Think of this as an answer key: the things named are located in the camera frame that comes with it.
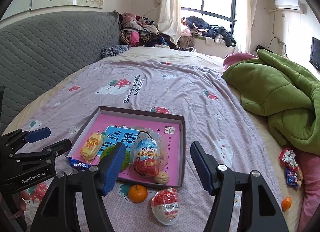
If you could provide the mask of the person's left hand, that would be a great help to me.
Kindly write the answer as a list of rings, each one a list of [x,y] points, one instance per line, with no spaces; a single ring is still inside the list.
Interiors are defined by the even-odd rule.
[[[27,209],[27,205],[25,201],[30,200],[30,195],[26,191],[21,191],[14,195],[15,198],[15,204],[18,210],[15,214],[15,219],[22,217],[24,215],[24,212]]]

